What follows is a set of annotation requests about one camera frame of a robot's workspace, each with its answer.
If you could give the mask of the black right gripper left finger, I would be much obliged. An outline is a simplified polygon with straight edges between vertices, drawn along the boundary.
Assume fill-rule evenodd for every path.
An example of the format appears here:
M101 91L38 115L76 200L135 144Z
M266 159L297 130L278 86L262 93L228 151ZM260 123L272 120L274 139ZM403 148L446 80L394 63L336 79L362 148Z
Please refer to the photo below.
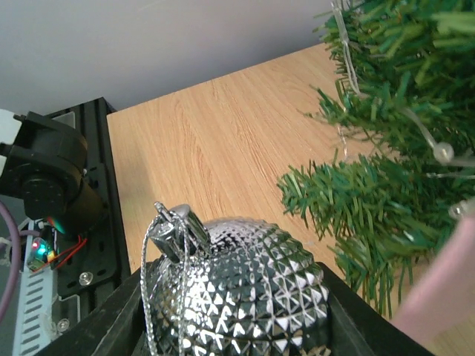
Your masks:
M140 270L39 355L139 355L145 341Z

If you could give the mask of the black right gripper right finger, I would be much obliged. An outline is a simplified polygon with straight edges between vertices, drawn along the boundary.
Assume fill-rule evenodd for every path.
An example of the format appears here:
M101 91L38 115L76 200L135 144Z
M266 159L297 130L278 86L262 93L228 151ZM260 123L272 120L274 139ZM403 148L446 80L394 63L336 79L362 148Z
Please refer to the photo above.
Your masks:
M390 324L323 262L330 290L330 349L337 356L431 356L433 353Z

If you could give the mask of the pink paper triangle ornament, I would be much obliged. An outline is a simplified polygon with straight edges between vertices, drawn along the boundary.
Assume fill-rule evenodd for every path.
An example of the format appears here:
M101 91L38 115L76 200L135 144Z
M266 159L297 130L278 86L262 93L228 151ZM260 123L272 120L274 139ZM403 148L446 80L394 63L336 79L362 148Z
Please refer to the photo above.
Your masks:
M418 343L474 313L474 217L462 218L391 323Z

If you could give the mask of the clear led string lights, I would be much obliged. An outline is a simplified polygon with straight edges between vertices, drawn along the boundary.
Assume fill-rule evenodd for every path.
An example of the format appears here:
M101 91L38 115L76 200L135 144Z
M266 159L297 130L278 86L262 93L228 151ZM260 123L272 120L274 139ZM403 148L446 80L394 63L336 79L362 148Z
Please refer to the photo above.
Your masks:
M358 80L356 70L353 66L351 54L350 54L350 38L346 29L346 25L343 17L344 6L340 1L331 1L332 13L335 18L340 41L343 49L343 57L347 76L349 79L350 88L361 98L366 95L360 91L358 86ZM403 113L406 117L412 120L419 128L422 136L427 142L428 146L432 150L433 157L441 165L473 168L474 156L466 154L464 156L457 156L453 146L448 142L437 142L427 127L422 123L421 119L409 108L401 108L399 112ZM457 204L454 204L449 209L449 214L453 219L461 219L468 215L474 215L474 198L469 200L462 200Z

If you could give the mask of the small green christmas tree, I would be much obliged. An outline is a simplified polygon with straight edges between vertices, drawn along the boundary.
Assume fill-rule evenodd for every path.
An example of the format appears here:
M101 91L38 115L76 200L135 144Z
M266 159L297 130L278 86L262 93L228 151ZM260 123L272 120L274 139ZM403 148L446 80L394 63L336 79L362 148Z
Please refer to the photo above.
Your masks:
M358 96L347 76L332 9L319 27L335 62L336 97L318 91L313 118L338 129L332 162L292 167L279 180L285 211L318 238L331 235L347 285L384 316L413 267L440 251L452 205L474 196L474 167L445 166L409 108L437 142L474 156L474 3L340 1Z

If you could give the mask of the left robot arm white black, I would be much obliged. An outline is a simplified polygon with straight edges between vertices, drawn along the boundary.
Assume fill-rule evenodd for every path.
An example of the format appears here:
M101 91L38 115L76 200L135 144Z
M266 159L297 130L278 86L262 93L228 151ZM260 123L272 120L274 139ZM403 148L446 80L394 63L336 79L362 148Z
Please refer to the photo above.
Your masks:
M32 220L63 234L83 234L105 213L85 178L86 139L58 119L1 110L1 195L21 199Z

